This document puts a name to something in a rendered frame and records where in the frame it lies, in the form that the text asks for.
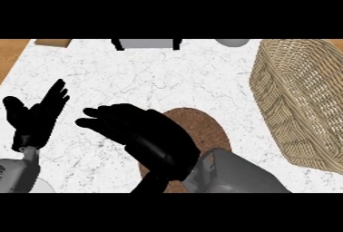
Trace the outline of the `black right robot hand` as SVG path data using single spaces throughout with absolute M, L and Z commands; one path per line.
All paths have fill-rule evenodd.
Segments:
M 88 118 L 76 124 L 125 146 L 150 173 L 133 193 L 163 193 L 170 181 L 184 181 L 200 158 L 200 149 L 187 130 L 157 110 L 133 104 L 102 105 L 83 110 Z

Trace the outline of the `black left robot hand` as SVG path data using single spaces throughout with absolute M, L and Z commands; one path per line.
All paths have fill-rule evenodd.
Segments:
M 8 96 L 3 99 L 8 122 L 15 128 L 12 143 L 15 151 L 21 152 L 27 147 L 42 149 L 46 146 L 68 100 L 70 96 L 62 79 L 52 85 L 42 102 L 31 108 L 27 108 L 15 96 Z

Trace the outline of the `brown round placemat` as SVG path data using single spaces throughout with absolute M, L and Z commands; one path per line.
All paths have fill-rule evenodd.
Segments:
M 136 137 L 142 180 L 133 193 L 185 193 L 182 181 L 213 148 L 233 150 L 218 121 L 194 108 L 147 110 L 150 127 Z

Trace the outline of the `tan wicker basket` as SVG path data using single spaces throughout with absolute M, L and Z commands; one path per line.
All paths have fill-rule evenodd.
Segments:
M 327 39 L 264 39 L 250 90 L 283 156 L 343 175 L 343 52 Z

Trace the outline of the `brown wooden board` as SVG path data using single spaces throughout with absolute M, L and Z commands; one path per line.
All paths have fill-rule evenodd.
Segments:
M 67 47 L 71 43 L 70 39 L 37 39 L 37 45 L 46 45 L 54 47 Z

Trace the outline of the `grey appliance with black legs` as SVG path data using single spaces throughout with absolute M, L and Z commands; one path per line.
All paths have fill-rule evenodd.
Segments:
M 181 39 L 113 39 L 111 43 L 119 51 L 132 48 L 172 48 L 179 49 Z

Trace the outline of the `pale grey round object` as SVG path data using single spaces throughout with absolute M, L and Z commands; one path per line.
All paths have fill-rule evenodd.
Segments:
M 241 47 L 249 41 L 249 39 L 218 39 L 218 42 L 227 47 Z

